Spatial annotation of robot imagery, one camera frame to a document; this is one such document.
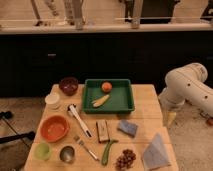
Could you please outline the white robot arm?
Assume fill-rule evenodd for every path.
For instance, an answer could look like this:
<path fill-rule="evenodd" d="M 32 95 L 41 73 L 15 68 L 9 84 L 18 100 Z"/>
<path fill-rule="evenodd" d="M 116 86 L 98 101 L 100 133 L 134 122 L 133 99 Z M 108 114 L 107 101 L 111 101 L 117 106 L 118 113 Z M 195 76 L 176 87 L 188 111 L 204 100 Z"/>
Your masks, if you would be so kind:
<path fill-rule="evenodd" d="M 186 100 L 213 119 L 213 88 L 205 84 L 207 69 L 200 63 L 191 63 L 169 71 L 166 87 L 158 95 L 163 113 L 163 124 L 169 127 Z"/>

